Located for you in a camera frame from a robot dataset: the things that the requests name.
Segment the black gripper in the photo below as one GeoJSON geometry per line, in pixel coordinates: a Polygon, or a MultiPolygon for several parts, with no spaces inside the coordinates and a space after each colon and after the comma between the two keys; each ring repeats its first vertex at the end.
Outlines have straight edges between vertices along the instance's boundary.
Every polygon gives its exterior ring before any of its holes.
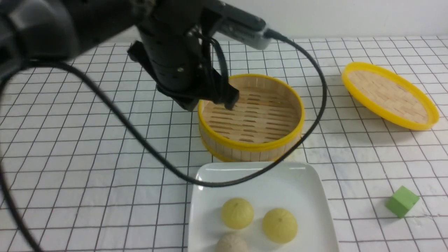
{"type": "Polygon", "coordinates": [[[226,62],[222,73],[212,67],[210,46],[222,53],[217,41],[200,33],[203,0],[133,0],[136,27],[141,40],[128,55],[156,82],[162,94],[183,109],[192,111],[198,101],[208,100],[233,110],[239,90],[228,83],[226,62]]]}

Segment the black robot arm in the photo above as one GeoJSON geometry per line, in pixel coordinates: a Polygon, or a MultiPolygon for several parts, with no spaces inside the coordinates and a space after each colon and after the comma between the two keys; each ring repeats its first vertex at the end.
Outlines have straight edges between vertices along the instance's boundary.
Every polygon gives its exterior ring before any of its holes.
{"type": "Polygon", "coordinates": [[[201,99],[231,110],[239,91],[212,67],[215,40],[196,30],[204,10],[202,0],[2,0],[1,80],[30,61],[67,62],[136,27],[141,41],[128,55],[159,92],[187,111],[201,99]]]}

